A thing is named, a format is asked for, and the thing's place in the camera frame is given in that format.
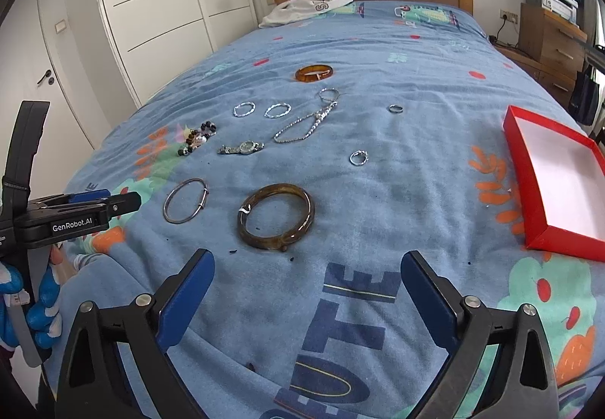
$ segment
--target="brown bangle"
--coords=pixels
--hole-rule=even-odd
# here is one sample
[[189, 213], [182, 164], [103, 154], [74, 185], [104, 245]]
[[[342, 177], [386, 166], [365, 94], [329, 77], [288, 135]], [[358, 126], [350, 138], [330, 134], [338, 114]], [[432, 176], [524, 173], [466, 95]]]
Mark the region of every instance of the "brown bangle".
[[311, 83], [329, 78], [333, 74], [334, 70], [328, 65], [312, 65], [296, 71], [295, 78], [299, 82]]
[[[252, 233], [246, 230], [248, 215], [252, 211], [252, 208], [260, 201], [270, 196], [274, 196], [275, 194], [294, 194], [295, 196], [300, 197], [307, 203], [307, 213], [300, 219], [294, 228], [281, 235], [270, 237], [252, 235]], [[272, 184], [271, 186], [265, 186], [262, 189], [257, 190], [244, 201], [244, 204], [241, 205], [241, 208], [237, 213], [237, 230], [238, 233], [240, 233], [241, 239], [252, 247], [265, 250], [281, 250], [282, 252], [285, 252], [288, 249], [288, 245], [300, 240], [303, 235], [307, 233], [313, 223], [314, 217], [315, 202], [307, 191], [293, 184]]]

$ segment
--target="black bag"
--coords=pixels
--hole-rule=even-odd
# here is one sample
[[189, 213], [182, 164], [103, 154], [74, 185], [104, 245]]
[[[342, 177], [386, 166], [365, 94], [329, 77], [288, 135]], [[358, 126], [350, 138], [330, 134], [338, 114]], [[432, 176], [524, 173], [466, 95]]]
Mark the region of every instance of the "black bag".
[[594, 80], [595, 68], [588, 66], [583, 73], [578, 72], [576, 86], [571, 94], [568, 112], [576, 122], [592, 126], [599, 104], [599, 85]]

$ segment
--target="bed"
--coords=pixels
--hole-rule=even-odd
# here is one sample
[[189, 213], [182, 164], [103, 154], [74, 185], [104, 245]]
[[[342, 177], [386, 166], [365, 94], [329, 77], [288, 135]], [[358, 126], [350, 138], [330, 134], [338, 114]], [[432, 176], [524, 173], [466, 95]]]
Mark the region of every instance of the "bed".
[[[51, 386], [81, 301], [127, 304], [203, 247], [214, 253], [216, 276], [169, 355], [210, 418], [403, 419], [446, 356], [400, 284], [403, 253], [419, 250], [437, 274], [488, 306], [534, 304], [556, 366], [560, 417], [580, 410], [605, 373], [605, 265], [523, 248], [501, 124], [515, 104], [578, 127], [489, 44], [472, 10], [473, 0], [355, 0], [257, 30], [186, 71], [117, 127], [68, 190], [136, 190], [143, 204], [108, 231], [68, 244], [79, 273], [60, 297], [64, 334], [47, 363]], [[335, 72], [317, 83], [294, 79], [314, 63]], [[319, 128], [304, 141], [273, 142], [323, 105], [324, 87], [341, 96]], [[245, 101], [255, 112], [234, 117]], [[279, 102], [291, 113], [265, 118]], [[390, 104], [403, 112], [390, 113]], [[217, 135], [179, 156], [189, 129], [206, 120]], [[217, 154], [248, 139], [265, 148]], [[361, 167], [349, 161], [356, 150], [368, 152]], [[208, 183], [206, 208], [188, 223], [167, 223], [166, 196], [193, 177]], [[277, 182], [301, 186], [316, 205], [313, 226], [285, 253], [254, 249], [237, 234], [244, 199]], [[198, 196], [196, 184], [184, 188], [173, 217], [192, 212]], [[300, 209], [296, 199], [268, 199], [248, 229], [281, 233]], [[468, 417], [479, 398], [490, 352], [458, 417]], [[123, 354], [143, 412], [156, 417]]]

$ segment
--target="door handle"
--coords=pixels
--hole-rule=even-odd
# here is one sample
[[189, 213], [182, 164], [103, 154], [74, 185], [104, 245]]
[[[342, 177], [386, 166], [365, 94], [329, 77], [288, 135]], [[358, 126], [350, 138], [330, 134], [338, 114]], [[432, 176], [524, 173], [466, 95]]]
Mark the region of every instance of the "door handle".
[[43, 81], [44, 81], [46, 78], [49, 78], [49, 77], [51, 76], [51, 74], [52, 74], [52, 73], [53, 73], [52, 71], [50, 71], [50, 70], [46, 70], [46, 73], [44, 73], [44, 76], [43, 76], [42, 78], [40, 78], [40, 81], [39, 81], [39, 82], [37, 82], [36, 84], [37, 84], [38, 86], [40, 86], [40, 85], [42, 84], [42, 82], [43, 82]]

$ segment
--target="red box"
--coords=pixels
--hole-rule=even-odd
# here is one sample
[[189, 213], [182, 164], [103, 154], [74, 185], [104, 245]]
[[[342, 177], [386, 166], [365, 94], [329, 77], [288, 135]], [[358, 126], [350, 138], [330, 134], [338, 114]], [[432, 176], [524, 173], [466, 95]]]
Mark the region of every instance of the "red box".
[[503, 127], [527, 247], [605, 262], [605, 158], [597, 143], [512, 105]]

